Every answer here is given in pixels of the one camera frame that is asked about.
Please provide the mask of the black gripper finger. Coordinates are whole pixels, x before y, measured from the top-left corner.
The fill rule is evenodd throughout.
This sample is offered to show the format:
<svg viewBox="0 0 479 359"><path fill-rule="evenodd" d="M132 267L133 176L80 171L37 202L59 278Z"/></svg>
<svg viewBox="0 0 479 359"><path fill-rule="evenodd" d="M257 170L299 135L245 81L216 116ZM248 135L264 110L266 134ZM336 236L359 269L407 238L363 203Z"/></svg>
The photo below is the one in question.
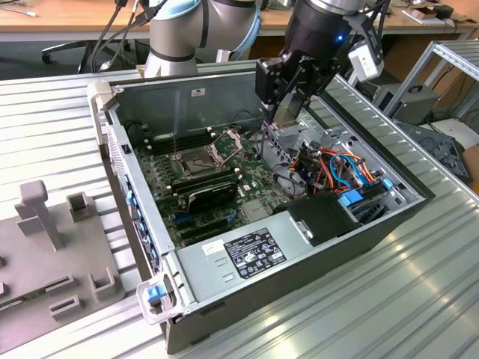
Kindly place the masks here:
<svg viewBox="0 0 479 359"><path fill-rule="evenodd" d="M295 108L295 115L299 112L305 103L311 100L313 95L322 93L328 84L335 77L338 71L337 61L303 61L297 67L299 73L296 83L296 99L298 104Z"/></svg>
<svg viewBox="0 0 479 359"><path fill-rule="evenodd" d="M284 56L257 60L255 92L263 105L265 123L273 122L281 102L295 85L296 71L286 65Z"/></svg>

